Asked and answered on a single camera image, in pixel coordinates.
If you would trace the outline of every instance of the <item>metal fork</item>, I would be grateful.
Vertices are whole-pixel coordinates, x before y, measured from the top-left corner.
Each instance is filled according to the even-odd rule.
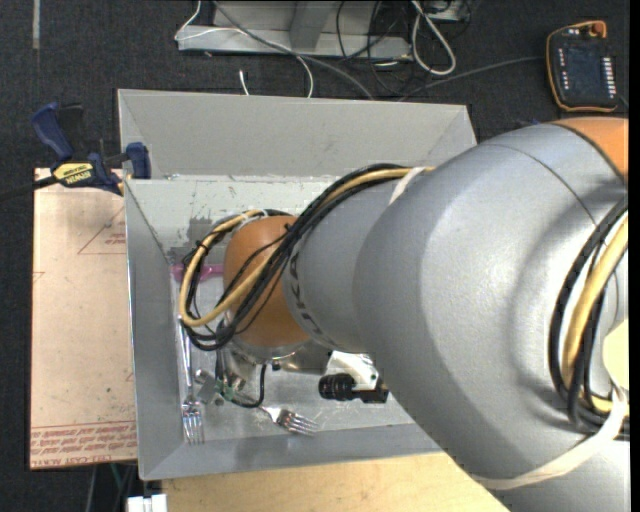
[[[189,444],[204,443],[204,424],[202,422],[202,412],[200,402],[193,393],[193,376],[191,373],[191,341],[184,332],[181,322],[178,323],[178,334],[182,349],[182,363],[187,382],[187,396],[182,402],[182,429],[184,437]]]
[[[282,407],[265,407],[263,405],[259,406],[258,409],[267,413],[271,417],[271,421],[276,425],[294,434],[312,436],[318,431],[319,426],[315,421],[288,409],[283,409]]]

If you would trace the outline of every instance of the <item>yellow cable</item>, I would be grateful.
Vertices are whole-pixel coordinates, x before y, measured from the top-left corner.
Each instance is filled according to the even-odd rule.
[[[587,277],[584,288],[571,316],[562,353],[562,379],[567,389],[571,386],[574,362],[580,350],[582,336],[589,322],[589,316],[598,297],[604,290],[611,274],[614,272],[620,258],[627,249],[629,242],[629,217],[626,217],[616,230],[613,238],[602,253],[593,271]],[[593,397],[594,405],[603,412],[609,412],[612,407],[610,400]]]
[[[220,226],[216,227],[202,241],[201,245],[198,247],[198,250],[195,252],[193,258],[189,262],[189,265],[187,265],[187,268],[185,269],[184,277],[182,278],[182,285],[180,286],[178,310],[185,325],[189,327],[200,327],[211,322],[221,313],[226,311],[233,302],[235,302],[244,292],[247,291],[248,288],[250,288],[256,282],[260,271],[266,265],[266,260],[258,268],[256,268],[256,270],[252,272],[251,275],[247,277],[247,279],[245,279],[233,292],[231,292],[229,296],[224,300],[224,302],[222,302],[218,307],[213,309],[213,311],[209,312],[207,315],[203,316],[202,318],[194,318],[187,311],[187,292],[189,290],[189,283],[193,279],[193,274],[196,270],[196,266],[198,265],[199,261],[206,255],[207,249],[211,246],[211,243],[213,242],[215,237],[220,233],[233,229],[247,217],[255,217],[256,215],[262,215],[263,213],[264,212],[262,210],[246,211],[244,212],[244,214],[238,215],[233,219],[230,219],[227,222],[224,222]]]
[[[425,170],[430,171],[432,169],[433,169],[432,167],[428,167]],[[363,176],[360,176],[358,178],[355,178],[345,183],[341,187],[334,190],[322,202],[321,206],[327,204],[329,201],[332,201],[333,199],[343,194],[344,192],[352,189],[353,187],[357,187],[358,185],[362,185],[364,183],[369,183],[371,181],[377,181],[381,179],[402,178],[410,170],[411,170],[410,168],[389,169],[389,170],[372,171],[370,173],[367,173]],[[245,212],[243,215],[238,215],[237,217],[225,222],[224,224],[221,224],[215,230],[213,230],[202,241],[201,245],[208,248],[213,242],[216,235],[234,228],[240,222],[242,222],[242,220],[244,220],[246,217],[253,217],[262,213],[263,213],[262,210],[249,210]],[[216,317],[218,317],[219,315],[224,313],[227,309],[229,309],[231,304],[237,301],[243,294],[245,294],[255,284],[255,282],[258,280],[258,276],[260,275],[260,272],[262,272],[262,270],[264,269],[268,261],[268,260],[264,260],[262,263],[260,263],[260,265],[258,265],[258,267],[256,267],[251,272],[251,274],[249,274],[249,276],[244,281],[242,281],[238,285],[238,287],[235,288],[229,294],[229,296],[223,302],[221,302],[216,308],[214,308],[212,311],[204,315],[202,318],[194,318],[187,311],[187,291],[189,289],[189,283],[193,279],[193,274],[195,272],[196,266],[198,265],[198,262],[206,255],[206,252],[207,251],[204,247],[201,246],[198,248],[198,250],[193,255],[191,262],[185,269],[184,277],[182,278],[180,295],[178,297],[178,310],[179,310],[180,316],[182,317],[182,321],[184,322],[185,325],[189,327],[202,327],[203,325],[208,324],[209,322],[215,320]]]

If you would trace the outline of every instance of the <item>wire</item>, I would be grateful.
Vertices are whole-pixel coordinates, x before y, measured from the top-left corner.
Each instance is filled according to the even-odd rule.
[[[449,78],[445,78],[444,80],[437,80],[435,82],[431,82],[431,83],[428,83],[428,84],[421,85],[420,87],[418,87],[418,88],[414,89],[413,91],[411,91],[406,96],[403,96],[402,98],[400,98],[398,101],[406,101],[406,100],[408,100],[409,98],[411,98],[412,96],[414,96],[415,94],[417,94],[419,92],[426,91],[427,89],[431,89],[432,87],[438,87],[439,85],[444,85],[446,83],[453,82],[454,80],[459,80],[461,78],[467,78],[467,77],[472,76],[472,75],[477,75],[479,73],[485,73],[487,71],[492,71],[494,69],[503,68],[505,66],[512,66],[514,64],[521,64],[521,63],[524,63],[524,62],[533,62],[533,61],[543,60],[543,59],[544,59],[544,57],[520,57],[518,59],[506,60],[506,61],[503,61],[503,62],[498,62],[496,64],[490,64],[489,66],[483,66],[481,68],[472,69],[471,71],[465,71],[464,73],[460,73],[459,75],[451,76]]]
[[[629,207],[629,197],[625,194],[618,203],[605,215],[602,221],[596,226],[589,239],[585,242],[578,257],[574,261],[571,269],[567,273],[567,277],[560,289],[556,306],[551,319],[549,328],[549,352],[548,364],[551,373],[551,380],[558,394],[568,401],[569,390],[565,386],[562,374],[560,357],[561,330],[564,324],[565,309],[569,304],[569,299],[573,293],[582,269],[585,267],[594,251],[600,247],[607,238],[611,228],[615,226],[619,220],[625,215]],[[587,426],[591,431],[596,431],[602,426],[606,418],[602,411],[585,406],[580,403],[578,406],[582,426]],[[627,439],[630,433],[629,420],[625,420],[620,439]]]
[[[244,71],[240,70],[238,71],[239,75],[240,75],[240,84],[242,84],[242,90],[244,91],[246,96],[251,96],[251,94],[249,94],[249,89],[247,89],[247,84],[244,83]]]
[[[574,308],[562,354],[562,377],[567,387],[571,384],[573,362],[580,349],[580,341],[587,322],[589,321],[589,315],[598,297],[602,294],[602,290],[615,271],[622,255],[627,250],[628,242],[629,218],[626,217],[616,230],[609,245],[603,251],[593,271],[587,277],[582,293]]]
[[[393,30],[393,27],[395,27],[396,23],[398,20],[395,20],[391,26],[387,29],[387,31],[382,34],[379,35],[374,41],[371,41],[371,23],[369,24],[369,30],[367,32],[367,44],[365,46],[363,46],[362,48],[360,48],[359,50],[356,50],[355,52],[353,52],[350,55],[347,55],[347,51],[344,48],[344,42],[342,40],[342,30],[340,29],[340,14],[342,13],[342,8],[344,7],[345,4],[345,0],[343,0],[342,2],[340,2],[340,5],[338,6],[338,11],[336,12],[336,36],[338,38],[338,44],[340,45],[340,52],[342,53],[342,57],[343,57],[343,61],[348,61],[351,59],[354,59],[360,55],[362,55],[364,52],[370,52],[371,48],[373,48],[374,46],[376,46],[377,44],[381,43],[385,37],[387,37],[389,35],[389,33],[391,32],[391,30]],[[376,5],[374,5],[373,9],[372,9],[372,17],[374,16],[374,13],[377,10],[377,4],[379,4],[380,2],[376,2]]]
[[[244,26],[240,23],[238,23],[238,21],[236,21],[233,17],[229,16],[226,11],[220,6],[220,3],[217,2],[216,0],[213,0],[213,5],[216,6],[216,8],[225,16],[225,18],[227,18],[227,20],[229,20],[229,23],[231,23],[236,29],[240,30],[241,32],[243,32],[245,35],[249,36],[251,39],[258,41],[259,43],[262,43],[265,46],[268,46],[269,48],[273,48],[275,50],[278,50],[280,53],[284,53],[287,55],[291,55],[293,57],[300,57],[303,58],[305,60],[307,60],[308,62],[313,62],[314,64],[317,64],[318,66],[324,67],[328,70],[330,70],[331,72],[335,73],[336,75],[342,77],[344,80],[350,82],[351,84],[353,84],[355,87],[357,87],[368,99],[372,100],[374,99],[373,96],[371,95],[371,93],[369,92],[369,90],[362,85],[358,80],[356,80],[355,78],[353,78],[351,75],[349,75],[348,73],[345,73],[344,71],[342,71],[340,68],[337,68],[331,64],[328,64],[326,62],[323,62],[319,59],[316,59],[314,57],[310,57],[308,55],[302,55],[294,50],[291,50],[290,48],[287,48],[286,46],[282,46],[280,44],[277,43],[273,43],[271,41],[268,41],[256,34],[254,34],[253,32],[247,30],[246,28],[244,28]]]
[[[412,51],[412,54],[413,54],[413,58],[415,59],[416,63],[422,69],[424,69],[427,73],[430,73],[430,74],[436,75],[436,76],[450,75],[456,69],[456,56],[453,53],[453,50],[451,49],[451,46],[449,46],[449,43],[444,38],[442,33],[438,30],[438,28],[435,26],[433,21],[431,21],[431,18],[429,18],[429,15],[424,12],[424,9],[422,8],[422,5],[420,5],[420,2],[418,2],[416,0],[413,0],[411,2],[411,5],[413,5],[415,7],[416,11],[418,11],[418,15],[416,16],[416,20],[415,20],[415,22],[413,24],[413,30],[411,32],[411,51]],[[427,64],[425,64],[425,62],[422,60],[422,58],[418,54],[418,41],[417,41],[417,38],[418,38],[418,28],[420,27],[420,20],[421,19],[424,19],[424,21],[427,23],[427,25],[429,26],[431,31],[435,34],[435,36],[438,38],[438,40],[440,41],[440,43],[442,44],[442,46],[446,50],[447,54],[449,55],[449,61],[451,62],[451,64],[449,65],[449,67],[447,69],[437,70],[437,69],[434,69],[433,67],[428,66]]]
[[[50,185],[55,185],[56,183],[58,183],[58,180],[55,178],[55,176],[47,176],[46,178],[34,181],[32,183],[29,183],[28,185],[14,188],[13,190],[9,190],[8,192],[3,192],[2,194],[0,194],[0,203],[9,199],[13,199],[14,197],[28,194],[29,192],[33,192],[35,190],[48,187]]]
[[[376,164],[359,169],[333,183],[307,206],[297,220],[288,228],[287,233],[281,237],[281,240],[272,242],[272,244],[278,242],[279,245],[269,258],[260,262],[242,282],[239,282],[240,277],[246,273],[250,263],[249,260],[252,260],[259,252],[265,250],[267,246],[258,249],[245,261],[232,282],[226,287],[214,309],[208,314],[197,318],[190,314],[190,301],[195,295],[199,266],[202,264],[202,260],[204,256],[206,256],[209,248],[217,237],[229,233],[247,217],[260,215],[264,212],[262,212],[262,210],[250,210],[243,215],[238,215],[224,222],[216,223],[211,233],[198,244],[198,247],[192,255],[190,255],[190,258],[185,259],[185,273],[180,288],[178,308],[182,322],[188,334],[192,337],[194,344],[203,350],[216,350],[226,344],[237,332],[245,317],[253,311],[253,308],[265,290],[267,290],[269,284],[271,283],[273,285],[274,280],[277,282],[278,276],[291,257],[294,246],[305,233],[313,229],[333,208],[351,195],[370,186],[377,185],[378,183],[398,179],[406,175],[407,172],[409,172],[409,169],[397,165]],[[208,336],[194,333],[193,327],[210,323],[220,315],[226,313],[232,304],[240,300],[241,303],[235,309],[233,318],[228,323],[221,322],[218,324],[215,335]],[[257,313],[253,315],[250,323],[255,320],[256,316]],[[204,339],[215,340],[216,343],[209,345],[201,344],[200,341]]]
[[[91,512],[93,510],[93,495],[96,489],[96,476],[98,474],[98,465],[93,465],[93,471],[91,472],[91,483],[89,484],[89,493],[87,495],[87,505],[85,506],[85,512]]]
[[[245,409],[257,409],[258,407],[260,407],[264,402],[264,381],[265,381],[266,373],[267,373],[267,365],[263,364],[262,370],[260,370],[260,395],[255,402],[253,403],[240,402],[235,398],[232,398],[231,403],[235,405],[239,405],[240,407],[244,407]]]
[[[212,32],[234,32],[236,34],[242,34],[243,36],[247,36],[247,37],[251,37],[245,30],[242,30],[240,28],[237,27],[213,27],[211,29],[205,30],[204,32],[199,32],[197,34],[192,34],[190,36],[184,36],[184,37],[178,37],[178,34],[183,31],[187,26],[189,26],[193,20],[198,16],[198,14],[200,14],[200,8],[202,6],[202,1],[198,2],[198,7],[196,8],[196,11],[193,13],[193,16],[191,16],[191,18],[189,18],[179,29],[178,31],[175,33],[175,35],[173,36],[173,40],[176,42],[181,42],[181,41],[186,41],[188,39],[195,39],[197,37],[202,37],[205,34],[210,34]],[[275,47],[280,48],[281,50],[288,50],[288,48],[286,46],[283,46],[281,44],[275,43],[275,42],[271,42],[272,45],[274,45]],[[311,72],[311,69],[309,69],[309,66],[307,65],[307,63],[304,61],[304,59],[302,58],[302,56],[300,55],[296,55],[296,60],[298,62],[300,62],[300,64],[302,64],[302,66],[304,67],[305,71],[307,72],[307,76],[309,77],[309,92],[307,93],[307,98],[311,98],[313,95],[313,88],[314,88],[314,83],[313,83],[313,73]],[[247,96],[251,96],[249,94],[249,90],[247,89],[247,85],[245,83],[244,80],[244,72],[242,70],[239,71],[240,74],[240,83],[242,85],[242,89],[244,90],[244,93]]]
[[[309,77],[309,92],[307,93],[307,98],[311,98],[313,96],[313,88],[314,88],[313,73],[311,72],[311,69],[309,69],[309,66],[307,66],[307,63],[304,61],[302,57],[296,57],[296,60],[300,62],[300,64],[302,64],[305,71],[307,72],[307,76]],[[251,96],[251,94],[249,94],[249,89],[247,89],[247,84],[244,81],[244,71],[240,70],[238,73],[240,74],[240,84],[242,85],[242,90],[244,91],[245,95]]]

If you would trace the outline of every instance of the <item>black cable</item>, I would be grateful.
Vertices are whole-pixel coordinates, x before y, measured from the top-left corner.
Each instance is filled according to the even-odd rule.
[[[587,366],[590,366],[587,364],[587,352],[590,352],[590,349],[593,347],[595,332],[598,328],[598,320],[602,313],[602,303],[603,294],[598,297],[598,300],[589,315],[589,322],[582,337],[581,350],[578,351],[578,355],[574,362],[573,377],[571,378],[571,384],[569,385],[569,390],[567,392],[567,409],[569,411],[569,418],[578,427],[581,427],[586,431],[589,431],[589,427],[582,421],[580,395],[585,380]]]
[[[122,482],[122,487],[118,490],[118,495],[116,496],[115,503],[113,504],[112,512],[117,512],[122,508],[122,498],[128,498],[129,493],[131,492],[131,487],[133,485],[133,480],[135,478],[135,466],[129,466],[127,468],[127,472],[124,477],[124,481]]]
[[[357,87],[368,99],[370,99],[370,100],[374,99],[372,94],[369,92],[369,90],[364,85],[362,85],[358,80],[353,78],[348,73],[345,73],[344,71],[342,71],[340,68],[337,68],[336,66],[333,66],[332,64],[328,64],[327,62],[321,61],[320,59],[316,59],[315,57],[310,57],[308,55],[302,55],[302,54],[300,54],[300,53],[298,53],[296,51],[293,51],[293,50],[290,50],[290,49],[288,49],[286,47],[274,44],[271,41],[267,41],[266,39],[254,34],[253,32],[250,32],[249,30],[244,28],[243,25],[238,23],[238,21],[235,20],[235,18],[233,18],[232,16],[229,16],[227,14],[227,12],[222,7],[220,7],[220,3],[217,2],[216,0],[213,0],[213,5],[216,6],[216,8],[225,16],[225,18],[227,18],[227,20],[229,20],[229,22],[235,28],[237,28],[241,32],[245,33],[251,39],[253,39],[255,41],[258,41],[259,43],[262,43],[263,45],[268,46],[269,48],[273,48],[274,50],[277,50],[280,53],[284,53],[286,55],[291,55],[291,56],[296,57],[296,58],[300,58],[300,59],[303,59],[303,60],[306,60],[306,61],[309,61],[309,62],[313,62],[314,64],[317,64],[318,66],[326,68],[326,69],[330,70],[331,72],[335,73],[336,75],[340,76],[344,80],[350,82],[355,87]]]
[[[578,281],[582,269],[591,258],[593,252],[600,246],[606,239],[607,235],[611,231],[611,228],[616,222],[624,215],[629,208],[629,196],[625,194],[624,197],[618,201],[618,203],[607,213],[602,221],[596,226],[589,239],[585,242],[576,260],[571,266],[567,277],[563,283],[563,286],[558,295],[556,305],[554,308],[551,325],[549,328],[549,352],[548,363],[551,373],[551,380],[558,394],[563,400],[567,401],[569,398],[569,391],[564,384],[562,377],[560,358],[560,333],[563,325],[565,308],[569,303],[571,293]],[[605,417],[598,411],[588,409],[580,406],[580,419],[581,422],[589,427],[592,431],[599,429],[605,421]],[[620,439],[628,438],[630,434],[630,421],[625,419],[624,426],[621,434],[618,436]]]
[[[373,62],[373,58],[371,57],[371,48],[370,45],[368,44],[371,38],[371,32],[373,31],[373,24],[375,21],[375,17],[376,17],[376,13],[377,10],[380,6],[380,2],[376,2],[374,4],[373,10],[371,11],[371,18],[369,20],[369,30],[367,32],[367,60],[368,60],[368,64],[369,64],[369,69],[371,70],[371,74],[373,75],[373,78],[375,79],[376,83],[381,86],[383,89],[385,89],[386,91],[395,94],[396,96],[402,96],[405,92],[405,89],[409,86],[409,84],[413,81],[413,78],[415,77],[415,69],[416,66],[413,65],[411,66],[411,75],[409,76],[409,78],[407,78],[406,80],[404,80],[404,85],[402,87],[402,89],[398,90],[395,89],[393,87],[391,87],[390,85],[388,85],[387,83],[384,82],[384,80],[382,80],[380,78],[380,75],[378,74],[378,69],[376,68],[374,62]]]
[[[35,190],[48,187],[50,185],[55,185],[56,183],[58,183],[58,180],[56,180],[53,176],[47,176],[46,178],[34,181],[32,183],[29,183],[28,185],[23,185],[22,187],[14,188],[12,190],[9,190],[8,192],[3,192],[2,194],[0,194],[0,203],[9,199],[13,199],[14,197],[28,194]]]
[[[93,471],[91,472],[91,482],[89,484],[89,493],[87,495],[87,505],[85,506],[85,512],[91,512],[93,510],[93,495],[96,489],[96,476],[98,474],[98,465],[94,464]]]
[[[459,80],[461,78],[466,78],[466,77],[469,77],[469,76],[472,76],[472,75],[477,75],[479,73],[485,73],[487,71],[492,71],[494,69],[503,68],[505,66],[512,66],[514,64],[521,64],[521,63],[524,63],[524,62],[533,62],[533,61],[537,61],[537,60],[544,60],[544,57],[521,57],[519,59],[506,60],[504,62],[498,62],[497,64],[491,64],[489,66],[483,66],[481,68],[472,69],[471,71],[466,71],[464,73],[460,73],[459,75],[450,76],[449,78],[444,78],[442,80],[436,80],[436,81],[430,82],[428,84],[421,85],[420,87],[418,87],[418,88],[414,89],[413,91],[411,91],[406,96],[403,96],[402,98],[400,98],[398,101],[406,101],[406,100],[412,98],[413,96],[415,96],[419,92],[426,91],[428,89],[431,89],[432,87],[438,87],[439,85],[444,85],[446,83],[452,82],[453,80]]]
[[[224,299],[228,296],[228,294],[230,293],[230,291],[235,287],[235,285],[237,284],[238,280],[240,279],[240,277],[244,274],[244,272],[247,270],[247,268],[249,267],[250,263],[256,258],[256,256],[258,256],[260,253],[262,253],[265,249],[268,249],[269,247],[271,247],[272,245],[278,243],[280,240],[282,240],[282,238],[285,235],[282,235],[280,237],[278,237],[276,240],[274,240],[273,242],[266,244],[260,248],[258,248],[257,250],[255,250],[244,262],[244,264],[242,265],[242,267],[240,268],[240,270],[235,274],[235,276],[233,277],[233,279],[231,280],[231,282],[227,285],[227,287],[224,290],[224,293],[222,295],[222,297],[218,300],[218,303],[216,304],[216,306],[218,306],[219,304],[222,303],[222,301],[224,301]],[[198,273],[194,272],[194,280],[190,283],[190,285],[197,283],[198,282]],[[192,311],[189,311],[190,314],[193,316],[193,318],[201,318],[200,315],[200,311],[197,307],[196,304],[196,300],[195,300],[195,295],[193,298],[193,306],[196,312],[196,315],[193,315]],[[214,331],[213,329],[211,329],[211,327],[209,327],[209,325],[205,324],[203,327],[205,329],[207,329],[207,331],[209,331],[210,334],[202,334],[202,333],[198,333],[197,331],[195,331],[193,328],[185,325],[185,330],[187,331],[187,334],[189,335],[189,338],[191,339],[192,343],[194,344],[194,346],[200,350],[203,350],[205,352],[210,352],[213,350],[218,350],[220,348],[222,348],[224,345],[226,345],[226,343],[229,341],[221,341],[219,343],[213,343],[213,344],[203,344],[201,342],[203,341],[217,341],[218,340],[218,333],[216,331]],[[218,328],[224,328],[225,326],[222,325],[218,325]]]
[[[289,213],[287,212],[283,212],[281,210],[273,210],[273,209],[267,209],[265,210],[265,213],[269,216],[290,216]],[[207,236],[210,236],[213,231],[219,227],[221,224],[223,224],[224,222],[228,221],[230,218],[232,217],[225,217],[219,221],[217,221],[211,228],[211,231],[209,232],[209,234]],[[207,250],[207,254],[208,252],[211,250],[211,248],[213,248],[216,244],[218,244],[219,242],[221,242],[227,235],[227,233],[230,230],[227,230],[225,232],[221,232],[217,237],[215,237],[213,239],[213,241],[210,244],[210,247]],[[244,273],[244,271],[246,270],[246,267],[251,263],[251,261],[253,261],[253,259],[263,250],[265,250],[266,248],[270,247],[271,245],[273,245],[274,243],[276,243],[276,241],[272,242],[271,244],[268,244],[266,246],[263,246],[261,248],[259,248],[257,251],[255,251],[252,255],[249,256],[249,258],[247,259],[247,261],[245,262],[245,264],[243,265],[243,267],[240,269],[240,271],[236,274],[236,276],[234,276],[232,282],[230,283],[230,285],[227,287],[227,289],[225,290],[225,293],[223,294],[223,297],[218,301],[218,304],[220,304],[228,295],[229,291],[235,286],[237,280],[239,279],[239,277],[242,275],[242,273]],[[182,259],[182,263],[184,265],[184,267],[186,268],[187,265],[189,265],[189,263],[191,262],[193,256],[195,255],[196,251],[198,250],[198,248],[201,246],[201,243],[199,242],[197,244],[197,246],[191,250],[187,255],[185,255],[185,257]],[[194,269],[194,273],[193,273],[193,277],[191,279],[191,281],[189,282],[189,289],[187,290],[187,301],[186,301],[186,307],[187,307],[187,311],[189,311],[189,313],[191,314],[191,316],[193,316],[193,318],[201,318],[200,315],[200,311],[197,305],[197,288],[198,288],[198,284],[200,282],[200,274],[201,274],[201,270],[202,270],[202,265],[204,264],[204,258],[201,258],[198,261],[198,264],[196,265],[196,268]],[[217,350],[218,348],[221,348],[222,346],[224,346],[224,344],[203,344],[201,342],[203,341],[216,341],[217,339],[217,334],[216,331],[214,331],[213,329],[211,329],[211,327],[209,327],[209,325],[204,325],[203,327],[209,332],[209,334],[202,334],[197,332],[195,329],[187,326],[186,324],[183,324],[187,334],[189,335],[189,338],[191,339],[191,341],[193,342],[193,344],[200,350],[204,350],[204,351],[211,351],[211,350]]]
[[[345,3],[346,2],[344,0],[342,2],[340,2],[340,5],[338,6],[338,11],[336,12],[336,36],[338,38],[338,44],[340,45],[340,52],[342,53],[342,57],[343,57],[342,61],[343,62],[355,59],[356,57],[359,57],[360,55],[362,55],[364,52],[370,52],[371,48],[373,48],[377,44],[381,43],[382,40],[389,35],[389,33],[391,32],[391,30],[393,30],[393,28],[395,27],[395,24],[398,21],[398,20],[395,20],[389,26],[387,31],[384,34],[379,35],[374,41],[370,40],[370,36],[371,36],[371,23],[370,23],[369,24],[369,29],[368,29],[368,32],[367,32],[367,44],[365,46],[363,46],[362,48],[360,48],[359,50],[353,52],[352,54],[347,55],[347,51],[344,48],[344,42],[342,40],[342,31],[340,29],[340,13],[342,12],[342,8],[344,7]]]
[[[391,179],[393,178],[364,183],[362,185],[349,189],[340,196],[331,200],[326,205],[322,205],[319,210],[316,209],[312,217],[305,218],[303,217],[303,213],[303,215],[300,216],[298,221],[290,230],[288,237],[285,238],[278,249],[273,253],[272,259],[262,271],[254,288],[247,294],[243,303],[236,311],[233,322],[232,324],[230,324],[230,328],[232,328],[232,330],[233,328],[236,328],[244,319],[244,317],[249,313],[249,311],[255,306],[256,302],[259,300],[259,297],[264,292],[268,283],[275,277],[275,274],[278,272],[280,266],[286,265],[291,256],[291,251],[293,250],[294,246],[309,230],[313,229],[324,217],[326,217],[326,215],[328,215],[334,208],[345,201],[348,197],[351,197],[352,195],[355,195],[358,192],[365,190],[366,188],[376,186]]]
[[[328,215],[328,213],[331,210],[333,210],[333,208],[338,206],[348,197],[351,197],[352,195],[360,192],[361,190],[364,190],[365,188],[369,188],[371,186],[380,184],[381,182],[386,181],[386,179],[376,180],[373,182],[364,183],[362,185],[353,187],[351,189],[346,190],[344,193],[340,194],[338,197],[333,198],[327,204],[323,204],[325,200],[330,195],[332,195],[336,190],[338,190],[340,187],[342,187],[343,185],[345,185],[346,183],[354,179],[357,179],[361,176],[364,176],[376,170],[383,170],[383,169],[389,170],[389,169],[396,169],[396,168],[401,168],[401,167],[395,164],[387,164],[387,163],[370,165],[362,169],[358,169],[357,171],[354,171],[348,174],[347,176],[342,177],[341,179],[337,180],[332,185],[327,187],[322,192],[322,194],[316,197],[305,208],[305,210],[300,214],[298,219],[288,228],[287,233],[283,235],[282,240],[280,241],[280,244],[267,259],[265,267],[262,269],[260,275],[258,276],[256,283],[254,283],[252,288],[245,295],[240,306],[237,308],[231,322],[228,325],[225,324],[224,321],[218,324],[218,327],[216,328],[216,332],[215,332],[215,343],[202,344],[201,341],[205,339],[205,336],[200,335],[198,333],[194,333],[193,329],[189,329],[187,327],[185,330],[188,333],[188,335],[191,337],[192,343],[194,343],[194,345],[201,350],[209,350],[209,351],[217,350],[222,346],[224,346],[226,343],[228,343],[232,339],[233,335],[236,333],[237,329],[239,328],[239,325],[243,322],[243,320],[247,317],[247,315],[251,313],[251,310],[254,308],[256,303],[260,300],[260,297],[262,296],[264,291],[267,289],[269,284],[270,283],[273,284],[273,280],[276,278],[276,276],[278,276],[282,272],[282,269],[284,268],[289,258],[291,257],[291,253],[293,251],[294,246],[305,235],[305,233],[307,233],[310,229],[313,229],[317,225],[317,223],[320,222],[320,220],[322,220],[326,215]],[[261,250],[264,250],[264,248],[260,248],[256,252],[261,252]],[[248,263],[245,262],[245,264],[241,268],[241,271],[244,271],[247,265]]]
[[[284,269],[285,269],[285,265],[282,265],[282,267],[280,268],[279,274],[276,277],[274,277],[273,279],[271,279],[271,281],[273,281],[273,284],[271,285],[271,289],[269,290],[269,293],[267,293],[267,296],[265,297],[264,301],[262,301],[262,304],[260,304],[260,307],[253,314],[253,316],[251,317],[251,320],[249,320],[241,330],[237,331],[236,334],[242,334],[247,329],[249,329],[249,327],[251,327],[253,322],[256,321],[256,318],[258,318],[258,316],[260,315],[260,313],[262,312],[264,307],[267,305],[267,302],[269,302],[269,299],[272,297],[272,295],[275,292],[278,284],[280,283],[280,278],[282,277]]]
[[[260,407],[262,405],[262,402],[264,402],[264,381],[265,381],[266,373],[267,373],[267,365],[263,364],[262,370],[260,370],[260,395],[258,397],[258,400],[256,400],[253,403],[246,403],[246,402],[240,402],[235,398],[233,398],[231,399],[231,403],[235,405],[239,405],[240,407],[244,407],[245,409],[257,409],[258,407]]]

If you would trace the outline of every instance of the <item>white cable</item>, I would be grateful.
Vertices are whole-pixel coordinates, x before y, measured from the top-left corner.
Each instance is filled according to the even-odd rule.
[[[613,383],[614,389],[613,407],[611,408],[611,413],[596,434],[588,437],[568,452],[563,453],[544,466],[529,471],[524,475],[507,479],[482,478],[476,475],[471,475],[471,477],[487,489],[509,491],[511,489],[517,489],[518,487],[524,487],[566,475],[581,466],[591,457],[602,451],[607,444],[618,436],[624,422],[627,412],[627,397],[613,377],[611,377],[611,382]]]
[[[187,39],[194,39],[196,37],[202,37],[205,34],[210,34],[212,32],[221,32],[221,31],[225,31],[225,32],[235,32],[237,34],[242,34],[243,36],[246,37],[250,37],[249,34],[247,34],[245,31],[236,28],[236,27],[214,27],[214,28],[210,28],[208,30],[205,30],[204,32],[199,32],[197,34],[191,34],[190,36],[184,36],[184,37],[178,37],[178,34],[180,32],[182,32],[186,27],[188,27],[193,20],[196,19],[196,17],[198,16],[198,14],[200,14],[200,8],[202,7],[202,0],[198,1],[198,6],[196,7],[196,11],[193,13],[193,15],[191,16],[191,18],[189,18],[186,22],[184,22],[182,24],[182,26],[178,29],[178,31],[175,33],[175,35],[173,36],[173,40],[176,42],[182,42],[182,41],[186,41]],[[270,41],[270,43],[274,46],[277,46],[278,48],[285,50],[286,52],[291,51],[290,48],[287,48],[286,46],[279,44],[279,43],[275,43],[273,41]],[[311,73],[311,69],[309,69],[309,66],[307,65],[307,63],[305,62],[305,60],[299,56],[296,55],[295,56],[296,59],[298,60],[298,62],[300,62],[300,64],[302,64],[302,66],[304,67],[305,71],[307,72],[307,76],[309,77],[309,92],[307,93],[307,98],[311,98],[311,96],[313,95],[313,88],[314,88],[314,83],[313,83],[313,73]],[[249,90],[247,89],[247,85],[244,81],[244,73],[242,71],[240,71],[240,82],[242,84],[242,89],[244,90],[244,93],[247,96],[250,96],[249,94]]]
[[[238,71],[238,74],[240,75],[240,84],[242,85],[242,89],[244,90],[244,93],[247,96],[251,96],[251,94],[249,94],[249,89],[247,89],[247,84],[244,83],[244,71],[240,70]]]
[[[429,18],[429,15],[424,12],[424,10],[422,9],[422,6],[420,5],[420,2],[418,2],[416,0],[412,0],[411,4],[418,11],[418,15],[416,16],[416,21],[413,24],[413,31],[411,32],[411,46],[412,46],[414,60],[416,61],[416,63],[422,69],[424,69],[427,73],[431,73],[432,75],[446,76],[446,75],[451,74],[453,72],[453,70],[456,69],[456,56],[453,53],[453,50],[451,49],[451,46],[449,46],[449,43],[447,42],[447,40],[440,33],[440,31],[435,26],[433,21],[431,21],[431,18]],[[447,51],[447,54],[449,55],[449,60],[451,61],[451,65],[447,69],[445,69],[444,71],[439,71],[437,69],[433,69],[433,68],[429,67],[420,58],[420,55],[418,55],[418,27],[420,25],[420,19],[421,18],[424,18],[424,21],[427,23],[427,25],[429,25],[429,28],[436,35],[436,37],[438,38],[440,43],[442,43],[442,46],[444,46],[444,49]]]
[[[393,189],[391,199],[389,199],[389,204],[393,203],[396,199],[398,199],[398,197],[400,197],[400,195],[404,192],[404,190],[407,188],[407,185],[413,178],[426,170],[427,167],[414,167],[407,174],[405,174]]]

